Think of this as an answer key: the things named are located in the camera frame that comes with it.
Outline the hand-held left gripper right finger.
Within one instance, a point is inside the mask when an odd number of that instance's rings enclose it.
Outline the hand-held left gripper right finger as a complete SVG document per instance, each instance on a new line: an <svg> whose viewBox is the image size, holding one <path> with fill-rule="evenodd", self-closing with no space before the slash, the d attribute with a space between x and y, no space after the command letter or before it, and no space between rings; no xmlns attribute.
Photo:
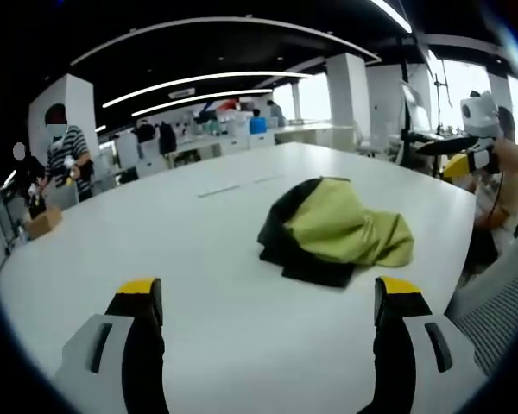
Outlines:
<svg viewBox="0 0 518 414"><path fill-rule="evenodd" d="M486 376L471 341L411 282L375 282L375 390L366 413L456 413Z"/></svg>

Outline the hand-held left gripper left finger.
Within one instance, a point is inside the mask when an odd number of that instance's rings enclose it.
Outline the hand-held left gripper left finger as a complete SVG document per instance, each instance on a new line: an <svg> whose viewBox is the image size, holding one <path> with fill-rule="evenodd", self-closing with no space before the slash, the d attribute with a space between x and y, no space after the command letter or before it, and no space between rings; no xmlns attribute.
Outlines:
<svg viewBox="0 0 518 414"><path fill-rule="evenodd" d="M117 289L66 342L54 383L79 413L167 413L161 281Z"/></svg>

